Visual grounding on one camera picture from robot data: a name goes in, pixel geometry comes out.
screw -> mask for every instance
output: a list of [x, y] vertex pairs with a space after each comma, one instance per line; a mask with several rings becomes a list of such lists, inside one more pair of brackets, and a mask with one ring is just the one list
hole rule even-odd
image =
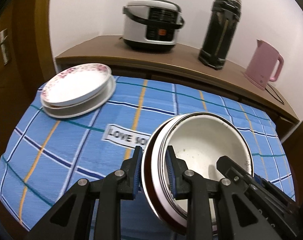
[[223, 185], [225, 185], [225, 186], [229, 186], [231, 182], [230, 182], [229, 179], [223, 178], [223, 179], [221, 180], [221, 183], [222, 183]]
[[192, 170], [185, 170], [185, 175], [188, 176], [188, 177], [192, 177], [194, 176], [194, 172]]
[[121, 177], [121, 176], [123, 176], [124, 174], [125, 174], [125, 172], [122, 171], [122, 170], [117, 170], [117, 171], [115, 171], [115, 175], [116, 175], [117, 177]]
[[87, 179], [80, 179], [79, 181], [78, 181], [78, 185], [79, 186], [85, 186], [87, 184]]

black thermos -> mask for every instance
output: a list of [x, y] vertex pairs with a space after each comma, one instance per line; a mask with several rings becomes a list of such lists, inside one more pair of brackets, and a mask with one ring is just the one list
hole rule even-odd
[[240, 18], [241, 0], [215, 0], [198, 59], [206, 66], [222, 69]]

bowl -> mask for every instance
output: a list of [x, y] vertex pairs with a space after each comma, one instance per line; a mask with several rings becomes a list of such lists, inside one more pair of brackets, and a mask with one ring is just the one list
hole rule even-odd
[[[216, 181], [223, 178], [216, 169], [216, 161], [224, 155], [253, 176], [252, 156], [245, 139], [233, 124], [216, 114], [195, 112], [176, 117], [162, 125], [149, 143], [145, 152], [146, 158], [150, 158], [154, 199], [157, 199], [154, 202], [158, 202], [154, 210], [161, 220], [179, 233], [187, 227], [187, 200], [176, 201], [170, 192], [165, 164], [168, 145], [173, 146], [178, 158], [185, 160], [188, 169], [204, 178]], [[210, 207], [215, 226], [211, 199]]]

white plate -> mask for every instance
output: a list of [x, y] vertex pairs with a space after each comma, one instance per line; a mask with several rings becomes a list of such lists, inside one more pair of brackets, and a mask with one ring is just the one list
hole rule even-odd
[[55, 110], [57, 110], [57, 109], [64, 109], [64, 108], [71, 108], [71, 107], [78, 106], [78, 105], [80, 105], [80, 104], [83, 104], [83, 103], [85, 103], [85, 102], [87, 102], [87, 101], [89, 101], [89, 100], [95, 98], [96, 96], [100, 95], [100, 93], [102, 93], [104, 89], [105, 89], [105, 87], [104, 87], [102, 90], [100, 90], [97, 94], [94, 94], [92, 97], [87, 98], [87, 99], [84, 100], [84, 101], [81, 101], [81, 102], [79, 102], [79, 103], [77, 103], [77, 104], [73, 104], [73, 105], [70, 105], [70, 106], [51, 106], [51, 105], [48, 104], [47, 102], [43, 101], [42, 98], [40, 98], [40, 102], [41, 102], [41, 104], [42, 104], [43, 106], [45, 106], [46, 108], [55, 109]]
[[46, 105], [70, 106], [98, 94], [111, 76], [108, 66], [88, 63], [66, 69], [54, 76], [41, 92]]
[[91, 100], [83, 104], [64, 109], [51, 109], [46, 106], [43, 106], [43, 110], [46, 114], [55, 118], [71, 118], [80, 116], [82, 114], [87, 114], [106, 103], [115, 92], [115, 89], [116, 80], [113, 76], [111, 76], [103, 91]]

door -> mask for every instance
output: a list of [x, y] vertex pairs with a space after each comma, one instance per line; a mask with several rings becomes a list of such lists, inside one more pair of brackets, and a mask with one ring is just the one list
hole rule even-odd
[[[0, 157], [37, 88], [55, 75], [49, 43], [48, 1], [11, 0], [0, 16], [0, 32], [7, 32], [4, 45], [10, 55], [4, 64], [0, 48]], [[26, 230], [1, 202], [0, 221], [13, 239], [24, 238]]]

